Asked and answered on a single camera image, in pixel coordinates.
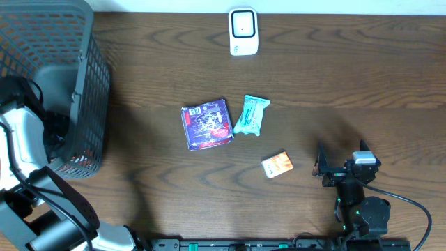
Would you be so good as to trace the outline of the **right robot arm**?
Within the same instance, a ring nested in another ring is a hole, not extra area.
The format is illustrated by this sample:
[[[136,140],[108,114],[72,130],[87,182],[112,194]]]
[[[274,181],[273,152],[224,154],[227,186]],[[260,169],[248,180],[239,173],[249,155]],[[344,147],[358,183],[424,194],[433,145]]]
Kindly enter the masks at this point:
[[[313,175],[323,178],[322,186],[337,190],[335,215],[345,226],[345,234],[354,238],[375,238],[387,233],[390,203],[379,197],[366,197],[365,185],[376,178],[380,160],[370,151],[365,141],[360,150],[352,153],[342,167],[330,167],[322,144]]]

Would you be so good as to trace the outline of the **purple snack package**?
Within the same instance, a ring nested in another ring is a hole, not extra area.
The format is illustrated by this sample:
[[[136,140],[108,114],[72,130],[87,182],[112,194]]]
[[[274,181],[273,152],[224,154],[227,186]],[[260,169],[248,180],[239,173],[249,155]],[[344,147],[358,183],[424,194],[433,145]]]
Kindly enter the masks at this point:
[[[182,107],[181,118],[187,147],[191,151],[228,144],[233,140],[233,127],[225,99]]]

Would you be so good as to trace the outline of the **green wipes packet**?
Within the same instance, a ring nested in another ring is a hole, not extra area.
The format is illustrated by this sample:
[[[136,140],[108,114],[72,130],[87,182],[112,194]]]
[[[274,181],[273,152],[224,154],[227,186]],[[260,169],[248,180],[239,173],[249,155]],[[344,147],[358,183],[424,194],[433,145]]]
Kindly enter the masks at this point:
[[[233,131],[236,134],[254,134],[258,137],[261,134],[264,109],[269,104],[270,101],[264,98],[245,95],[243,110],[235,126],[233,127]]]

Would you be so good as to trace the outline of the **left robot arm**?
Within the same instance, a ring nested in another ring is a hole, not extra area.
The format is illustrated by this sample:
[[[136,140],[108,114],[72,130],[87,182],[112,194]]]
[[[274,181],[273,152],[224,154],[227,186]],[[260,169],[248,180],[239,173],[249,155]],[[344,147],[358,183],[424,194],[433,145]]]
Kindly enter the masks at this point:
[[[143,250],[128,227],[92,205],[48,166],[43,93],[32,80],[1,78],[1,233],[18,249]]]

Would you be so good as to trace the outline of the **small orange packet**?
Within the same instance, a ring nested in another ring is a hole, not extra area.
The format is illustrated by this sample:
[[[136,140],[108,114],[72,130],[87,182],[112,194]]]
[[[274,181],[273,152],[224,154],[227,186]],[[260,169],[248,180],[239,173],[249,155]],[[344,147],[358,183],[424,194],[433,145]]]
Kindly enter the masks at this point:
[[[267,178],[274,178],[293,169],[293,163],[286,151],[282,151],[261,162]]]

